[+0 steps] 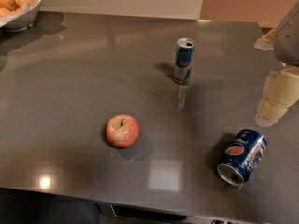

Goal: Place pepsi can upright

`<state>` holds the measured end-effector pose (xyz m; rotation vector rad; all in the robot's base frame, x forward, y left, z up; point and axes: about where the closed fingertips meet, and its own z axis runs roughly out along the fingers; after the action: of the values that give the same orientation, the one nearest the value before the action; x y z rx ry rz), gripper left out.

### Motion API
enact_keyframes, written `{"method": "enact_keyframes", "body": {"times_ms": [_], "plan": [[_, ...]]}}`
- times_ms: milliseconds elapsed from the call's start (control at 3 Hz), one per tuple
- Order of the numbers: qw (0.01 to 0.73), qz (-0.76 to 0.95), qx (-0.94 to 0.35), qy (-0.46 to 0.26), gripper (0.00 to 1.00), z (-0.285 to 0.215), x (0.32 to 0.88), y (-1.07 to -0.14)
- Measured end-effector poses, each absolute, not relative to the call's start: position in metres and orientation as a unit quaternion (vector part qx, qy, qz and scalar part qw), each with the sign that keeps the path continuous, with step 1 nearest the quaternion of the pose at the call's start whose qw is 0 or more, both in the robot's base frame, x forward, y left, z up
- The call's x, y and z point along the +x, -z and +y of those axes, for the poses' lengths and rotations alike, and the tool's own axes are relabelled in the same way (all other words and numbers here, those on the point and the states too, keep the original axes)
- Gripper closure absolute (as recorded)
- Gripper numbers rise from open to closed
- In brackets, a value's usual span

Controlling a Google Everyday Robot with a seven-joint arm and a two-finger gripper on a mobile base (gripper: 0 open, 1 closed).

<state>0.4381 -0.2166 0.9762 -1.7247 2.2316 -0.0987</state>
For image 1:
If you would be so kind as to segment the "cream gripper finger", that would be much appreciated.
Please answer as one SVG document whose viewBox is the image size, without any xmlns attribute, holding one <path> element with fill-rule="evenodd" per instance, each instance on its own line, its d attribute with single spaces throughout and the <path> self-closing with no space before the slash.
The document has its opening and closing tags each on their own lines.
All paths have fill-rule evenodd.
<svg viewBox="0 0 299 224">
<path fill-rule="evenodd" d="M 271 71 L 263 86 L 255 122 L 261 127 L 270 127 L 286 114 L 299 100 L 299 67 L 290 66 L 279 72 Z"/>
<path fill-rule="evenodd" d="M 276 35 L 277 35 L 277 29 L 272 28 L 265 35 L 263 35 L 255 42 L 254 48 L 263 51 L 273 50 L 274 42 L 276 40 Z"/>
</svg>

